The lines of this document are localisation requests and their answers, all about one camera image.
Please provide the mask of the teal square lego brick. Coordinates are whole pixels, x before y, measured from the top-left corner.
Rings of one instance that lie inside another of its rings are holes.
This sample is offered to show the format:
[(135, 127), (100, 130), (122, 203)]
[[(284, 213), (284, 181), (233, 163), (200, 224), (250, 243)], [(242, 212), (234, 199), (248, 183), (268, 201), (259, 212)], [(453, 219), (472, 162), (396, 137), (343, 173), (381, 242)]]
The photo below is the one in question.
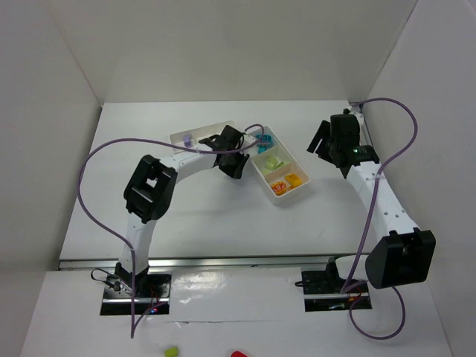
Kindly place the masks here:
[(272, 147), (274, 145), (271, 135), (257, 135), (256, 139), (258, 141), (257, 146), (259, 147)]

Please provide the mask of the green lego brick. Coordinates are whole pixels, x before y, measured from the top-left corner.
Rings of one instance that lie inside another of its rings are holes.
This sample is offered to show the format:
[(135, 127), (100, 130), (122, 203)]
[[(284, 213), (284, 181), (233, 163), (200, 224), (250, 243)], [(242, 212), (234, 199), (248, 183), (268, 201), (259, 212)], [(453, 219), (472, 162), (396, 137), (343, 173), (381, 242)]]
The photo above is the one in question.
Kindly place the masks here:
[(271, 173), (272, 171), (285, 166), (286, 164), (288, 164), (287, 161), (280, 160), (276, 156), (269, 156), (264, 164), (264, 167), (261, 169), (261, 172), (265, 176)]

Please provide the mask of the round orange patterned lego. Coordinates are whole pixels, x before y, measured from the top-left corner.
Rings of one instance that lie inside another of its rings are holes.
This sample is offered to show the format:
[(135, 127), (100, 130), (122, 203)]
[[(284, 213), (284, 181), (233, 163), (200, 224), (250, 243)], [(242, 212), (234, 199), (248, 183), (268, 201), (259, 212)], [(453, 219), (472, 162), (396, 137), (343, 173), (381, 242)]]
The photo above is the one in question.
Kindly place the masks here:
[(287, 183), (278, 181), (271, 185), (271, 189), (276, 196), (281, 196), (287, 191)]

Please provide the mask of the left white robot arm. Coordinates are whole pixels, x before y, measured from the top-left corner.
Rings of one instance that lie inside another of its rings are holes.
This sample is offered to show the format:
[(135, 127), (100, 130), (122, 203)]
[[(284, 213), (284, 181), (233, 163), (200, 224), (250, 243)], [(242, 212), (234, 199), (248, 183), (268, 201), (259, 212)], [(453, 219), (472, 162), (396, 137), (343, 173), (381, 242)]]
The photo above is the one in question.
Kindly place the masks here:
[(147, 284), (149, 247), (157, 221), (168, 211), (176, 185), (203, 170), (218, 167), (233, 179), (242, 177), (249, 155), (241, 151), (244, 134), (225, 126), (220, 134), (198, 141), (165, 158), (145, 155), (138, 163), (123, 197), (128, 213), (126, 241), (115, 274), (136, 292)]

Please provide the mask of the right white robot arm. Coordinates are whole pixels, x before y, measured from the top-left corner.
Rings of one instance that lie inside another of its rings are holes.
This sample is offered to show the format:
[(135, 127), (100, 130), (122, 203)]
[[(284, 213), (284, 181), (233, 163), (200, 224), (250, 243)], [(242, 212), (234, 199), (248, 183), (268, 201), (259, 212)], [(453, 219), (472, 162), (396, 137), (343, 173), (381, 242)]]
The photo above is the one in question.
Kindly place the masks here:
[(362, 254), (364, 243), (359, 244), (344, 286), (350, 286), (359, 262), (364, 262), (364, 279), (375, 289), (425, 281), (435, 236), (421, 230), (405, 212), (376, 151), (360, 143), (358, 118), (348, 112), (322, 121), (307, 150), (341, 171), (367, 209), (364, 229), (373, 229), (379, 240), (368, 255)]

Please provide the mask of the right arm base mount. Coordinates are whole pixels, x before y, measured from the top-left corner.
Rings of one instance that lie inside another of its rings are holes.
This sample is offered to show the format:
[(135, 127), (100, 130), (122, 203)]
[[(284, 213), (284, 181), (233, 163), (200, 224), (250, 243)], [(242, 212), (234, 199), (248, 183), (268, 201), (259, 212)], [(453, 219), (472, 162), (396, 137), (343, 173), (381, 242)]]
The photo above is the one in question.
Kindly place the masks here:
[(305, 312), (334, 312), (354, 309), (372, 309), (367, 284), (357, 286), (346, 294), (341, 293), (345, 283), (338, 274), (335, 258), (330, 257), (324, 268), (301, 272), (295, 286), (302, 289)]

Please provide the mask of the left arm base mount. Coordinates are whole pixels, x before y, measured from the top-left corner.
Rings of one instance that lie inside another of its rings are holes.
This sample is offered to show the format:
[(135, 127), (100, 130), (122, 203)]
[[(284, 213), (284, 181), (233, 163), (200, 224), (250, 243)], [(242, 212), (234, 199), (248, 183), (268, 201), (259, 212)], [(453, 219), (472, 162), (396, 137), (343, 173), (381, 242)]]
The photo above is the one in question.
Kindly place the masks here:
[[(131, 289), (125, 283), (103, 268), (93, 269), (90, 277), (104, 287), (101, 316), (130, 315)], [(136, 289), (135, 315), (168, 315), (171, 279), (170, 274), (148, 275), (145, 284)]]

